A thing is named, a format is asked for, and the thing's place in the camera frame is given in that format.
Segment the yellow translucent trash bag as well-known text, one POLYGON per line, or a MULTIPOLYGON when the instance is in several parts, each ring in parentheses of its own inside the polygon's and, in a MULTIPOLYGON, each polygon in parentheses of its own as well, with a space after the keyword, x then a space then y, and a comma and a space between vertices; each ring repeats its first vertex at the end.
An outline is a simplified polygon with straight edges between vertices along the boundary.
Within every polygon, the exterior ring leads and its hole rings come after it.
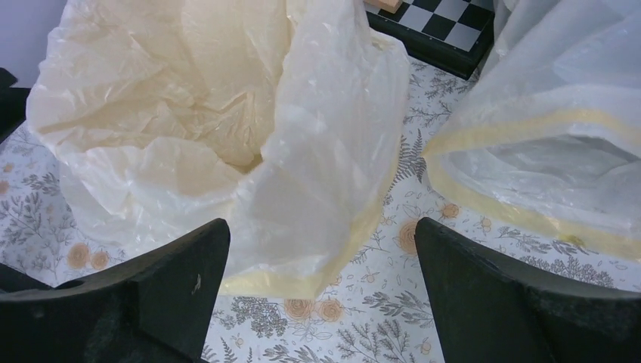
POLYGON ((80 231, 222 218, 221 293, 314 299, 375 231, 411 73, 361 1, 69 1, 27 100, 80 231))

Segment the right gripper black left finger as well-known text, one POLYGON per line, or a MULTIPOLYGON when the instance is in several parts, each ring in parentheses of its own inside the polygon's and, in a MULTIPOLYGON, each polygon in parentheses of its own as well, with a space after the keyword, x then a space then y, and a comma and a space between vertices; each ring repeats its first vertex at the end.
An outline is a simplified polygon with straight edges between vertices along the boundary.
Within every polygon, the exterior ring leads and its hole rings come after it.
POLYGON ((1 267, 3 362, 199 362, 231 235, 215 219, 51 287, 1 267))

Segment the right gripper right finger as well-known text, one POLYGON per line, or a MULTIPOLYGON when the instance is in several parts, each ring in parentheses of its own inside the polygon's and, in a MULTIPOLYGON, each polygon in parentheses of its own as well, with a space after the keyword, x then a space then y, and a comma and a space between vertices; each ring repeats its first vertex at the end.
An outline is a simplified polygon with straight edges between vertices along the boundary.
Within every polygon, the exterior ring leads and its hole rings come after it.
POLYGON ((418 221, 415 243, 447 362, 638 362, 640 295, 555 275, 418 221))

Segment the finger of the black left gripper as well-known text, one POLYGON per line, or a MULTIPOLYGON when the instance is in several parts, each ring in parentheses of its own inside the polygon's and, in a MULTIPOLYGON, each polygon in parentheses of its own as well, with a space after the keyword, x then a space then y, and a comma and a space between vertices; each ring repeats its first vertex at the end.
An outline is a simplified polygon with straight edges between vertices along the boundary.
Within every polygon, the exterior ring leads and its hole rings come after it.
POLYGON ((1 142, 7 139, 26 119, 26 99, 30 88, 14 87, 18 79, 1 68, 1 142))

